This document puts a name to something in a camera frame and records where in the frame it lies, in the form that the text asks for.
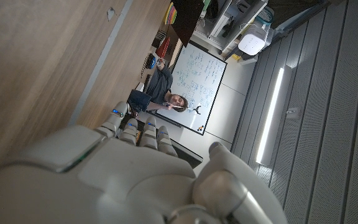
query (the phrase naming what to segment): white container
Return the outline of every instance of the white container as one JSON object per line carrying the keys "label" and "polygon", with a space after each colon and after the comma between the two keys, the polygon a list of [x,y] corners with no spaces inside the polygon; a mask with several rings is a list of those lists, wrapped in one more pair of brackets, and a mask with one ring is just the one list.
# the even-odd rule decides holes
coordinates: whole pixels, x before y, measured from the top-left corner
{"label": "white container", "polygon": [[249,55],[256,55],[265,47],[270,26],[255,20],[241,38],[239,49]]}

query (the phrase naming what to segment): man's hand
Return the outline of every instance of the man's hand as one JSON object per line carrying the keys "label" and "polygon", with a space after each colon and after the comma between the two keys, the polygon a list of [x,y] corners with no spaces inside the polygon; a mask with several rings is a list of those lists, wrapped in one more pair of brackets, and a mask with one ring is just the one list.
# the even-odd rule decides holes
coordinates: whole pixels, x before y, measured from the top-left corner
{"label": "man's hand", "polygon": [[173,108],[172,104],[167,103],[167,105],[165,106],[165,108],[164,108],[164,109],[166,109],[166,110],[170,110],[170,109],[172,109],[172,108]]}
{"label": "man's hand", "polygon": [[162,59],[157,60],[157,68],[161,71],[164,68],[165,64],[163,63]]}

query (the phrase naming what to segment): whiteboard frame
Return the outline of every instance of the whiteboard frame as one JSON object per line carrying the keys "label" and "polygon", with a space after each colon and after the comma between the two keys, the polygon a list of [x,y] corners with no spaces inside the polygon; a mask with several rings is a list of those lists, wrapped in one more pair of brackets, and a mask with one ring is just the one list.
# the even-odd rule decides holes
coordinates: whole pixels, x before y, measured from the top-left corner
{"label": "whiteboard frame", "polygon": [[[178,122],[176,122],[176,121],[174,121],[174,120],[172,120],[172,119],[170,119],[170,118],[167,118],[166,116],[159,114],[159,113],[158,113],[158,110],[157,110],[155,113],[153,113],[153,115],[156,116],[156,117],[158,117],[158,118],[160,118],[160,119],[163,119],[163,120],[165,120],[165,121],[167,121],[167,122],[169,122],[169,123],[171,123],[171,124],[173,124],[173,125],[175,125],[175,126],[180,126],[180,127],[187,128],[187,129],[189,129],[190,131],[193,131],[194,133],[197,133],[197,134],[199,134],[199,135],[204,136],[205,129],[206,129],[206,127],[208,126],[209,117],[211,116],[212,109],[214,108],[216,96],[218,95],[218,91],[219,91],[219,89],[220,89],[220,87],[221,87],[221,83],[222,83],[222,80],[223,80],[224,73],[226,72],[227,62],[225,62],[224,60],[218,58],[217,56],[215,56],[215,55],[209,53],[208,51],[205,51],[205,49],[200,48],[200,47],[199,47],[200,45],[198,45],[197,43],[194,43],[193,41],[190,41],[190,42],[188,43],[188,45],[189,45],[189,44],[191,44],[192,46],[194,46],[194,47],[196,47],[196,48],[198,48],[198,49],[200,49],[200,50],[206,52],[206,53],[209,54],[210,56],[212,56],[212,57],[214,57],[214,58],[220,60],[221,62],[223,62],[223,63],[225,64],[224,70],[223,70],[223,74],[222,74],[221,80],[219,81],[218,89],[216,90],[216,93],[215,93],[215,96],[214,96],[214,100],[212,101],[211,110],[209,111],[208,117],[207,117],[207,119],[206,119],[206,123],[205,123],[205,127],[204,127],[204,129],[203,129],[203,132],[200,133],[199,131],[195,131],[195,130],[189,128],[188,126],[185,126],[184,124],[180,124],[180,123],[178,123]],[[176,65],[177,65],[177,62],[178,62],[178,59],[179,59],[179,57],[180,57],[180,54],[181,54],[182,49],[183,49],[183,45],[180,47],[180,53],[178,54],[178,56],[177,56],[176,59],[175,59],[175,63],[173,64],[171,73],[173,73],[173,71],[175,70],[175,67],[176,67]]]}

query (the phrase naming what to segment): wooden wall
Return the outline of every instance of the wooden wall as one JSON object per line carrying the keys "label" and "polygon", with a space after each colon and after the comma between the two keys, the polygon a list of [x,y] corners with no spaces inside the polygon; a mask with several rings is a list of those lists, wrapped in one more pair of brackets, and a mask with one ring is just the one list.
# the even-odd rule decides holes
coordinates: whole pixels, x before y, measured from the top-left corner
{"label": "wooden wall", "polygon": [[[67,126],[125,3],[0,0],[0,160]],[[168,4],[133,1],[78,124],[94,128],[126,100]]]}

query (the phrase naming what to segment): wall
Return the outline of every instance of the wall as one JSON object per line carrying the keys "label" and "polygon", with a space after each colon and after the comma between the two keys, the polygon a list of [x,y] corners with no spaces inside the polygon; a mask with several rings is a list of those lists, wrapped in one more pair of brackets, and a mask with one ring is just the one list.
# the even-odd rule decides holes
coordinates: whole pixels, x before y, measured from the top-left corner
{"label": "wall", "polygon": [[[272,189],[289,223],[358,223],[358,1],[329,6],[260,58],[232,152]],[[273,157],[263,166],[255,155],[271,99],[264,78],[277,76],[272,67],[282,58],[292,76],[278,134],[270,136]],[[299,108],[299,119],[286,119],[288,108]]]}
{"label": "wall", "polygon": [[[195,36],[191,40],[207,48],[209,53],[223,59],[215,47]],[[208,149],[213,142],[219,141],[228,149],[231,148],[254,67],[255,63],[240,65],[233,58],[227,60],[226,71],[223,75],[204,136],[186,128],[178,128],[157,118],[157,127],[165,125],[172,139],[203,158],[203,163],[195,168],[196,174],[199,174],[209,161]],[[145,121],[149,116],[149,114],[141,113],[139,118]]]}

